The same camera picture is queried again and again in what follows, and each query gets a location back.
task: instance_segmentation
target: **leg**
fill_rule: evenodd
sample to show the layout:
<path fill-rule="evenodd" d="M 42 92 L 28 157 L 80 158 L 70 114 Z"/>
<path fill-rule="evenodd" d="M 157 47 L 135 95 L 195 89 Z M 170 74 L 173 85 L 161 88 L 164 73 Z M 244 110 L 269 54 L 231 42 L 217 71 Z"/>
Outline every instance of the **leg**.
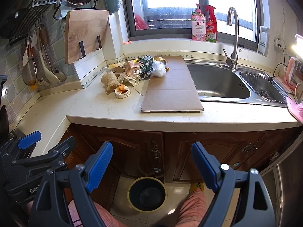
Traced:
<path fill-rule="evenodd" d="M 105 223 L 106 227 L 127 227 L 120 221 L 116 220 L 108 211 L 106 211 L 102 206 L 94 202 L 94 205 L 101 216 L 103 222 Z M 79 226 L 81 224 L 80 217 L 78 215 L 75 202 L 72 201 L 69 203 L 69 212 L 71 214 L 72 220 L 74 222 L 74 226 Z"/>
<path fill-rule="evenodd" d="M 175 227 L 197 227 L 206 213 L 205 205 L 206 199 L 199 185 L 182 205 Z"/>

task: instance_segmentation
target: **window sill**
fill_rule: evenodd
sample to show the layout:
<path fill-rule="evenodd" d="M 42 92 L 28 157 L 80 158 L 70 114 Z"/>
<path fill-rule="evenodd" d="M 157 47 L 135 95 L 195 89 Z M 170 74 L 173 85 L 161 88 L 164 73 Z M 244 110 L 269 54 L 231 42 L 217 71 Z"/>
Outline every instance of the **window sill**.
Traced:
<path fill-rule="evenodd" d="M 123 52 L 127 54 L 146 53 L 155 51 L 187 51 L 224 55 L 223 49 L 228 55 L 234 50 L 231 44 L 221 42 L 194 41 L 191 39 L 167 38 L 138 40 L 123 45 Z M 239 59 L 249 60 L 258 64 L 258 68 L 271 71 L 268 68 L 269 58 L 245 48 L 238 48 Z"/>

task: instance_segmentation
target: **trash can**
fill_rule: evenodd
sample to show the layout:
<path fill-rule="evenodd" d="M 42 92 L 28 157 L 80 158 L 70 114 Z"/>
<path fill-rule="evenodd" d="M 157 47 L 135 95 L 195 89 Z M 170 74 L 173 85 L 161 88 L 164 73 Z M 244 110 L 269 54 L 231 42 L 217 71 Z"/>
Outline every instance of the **trash can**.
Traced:
<path fill-rule="evenodd" d="M 153 177 L 136 179 L 128 188 L 127 200 L 139 212 L 154 212 L 162 208 L 167 199 L 165 185 Z"/>

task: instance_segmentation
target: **cabinet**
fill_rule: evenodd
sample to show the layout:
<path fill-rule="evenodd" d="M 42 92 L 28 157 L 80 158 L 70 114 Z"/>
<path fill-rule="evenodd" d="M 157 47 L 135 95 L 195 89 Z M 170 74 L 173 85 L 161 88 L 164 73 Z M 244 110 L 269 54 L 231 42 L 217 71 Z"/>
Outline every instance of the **cabinet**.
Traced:
<path fill-rule="evenodd" d="M 62 142 L 69 136 L 73 136 L 76 139 L 75 149 L 65 158 L 67 167 L 69 169 L 74 168 L 77 164 L 84 164 L 88 157 L 95 154 L 95 150 L 83 139 L 81 134 L 75 129 L 73 125 L 70 125 L 67 131 L 61 138 Z M 114 200 L 116 188 L 119 181 L 119 174 L 109 165 L 104 173 L 104 176 L 98 186 L 90 194 L 91 199 L 100 204 L 106 210 L 110 211 Z M 67 203 L 69 204 L 73 197 L 70 189 L 65 189 L 65 195 Z"/>
<path fill-rule="evenodd" d="M 111 165 L 120 175 L 134 179 L 152 176 L 165 181 L 162 132 L 74 126 L 95 151 L 105 141 L 112 143 Z"/>
<path fill-rule="evenodd" d="M 230 133 L 165 132 L 166 182 L 196 182 L 200 173 L 191 156 L 191 145 L 199 141 L 209 154 L 233 169 L 259 170 L 276 151 L 301 130 L 298 128 Z"/>

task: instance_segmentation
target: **kitchen counter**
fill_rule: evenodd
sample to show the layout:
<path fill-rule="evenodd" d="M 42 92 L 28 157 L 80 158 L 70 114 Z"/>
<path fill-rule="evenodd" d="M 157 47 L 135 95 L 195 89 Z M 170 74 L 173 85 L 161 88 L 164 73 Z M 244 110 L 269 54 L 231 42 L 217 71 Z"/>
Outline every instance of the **kitchen counter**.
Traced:
<path fill-rule="evenodd" d="M 142 113 L 140 106 L 148 80 L 131 87 L 131 94 L 117 99 L 107 95 L 97 76 L 85 89 L 40 97 L 18 124 L 25 134 L 36 130 L 42 139 L 32 156 L 46 154 L 70 125 L 166 132 L 244 132 L 300 126 L 287 108 L 262 105 L 201 102 L 200 113 Z"/>

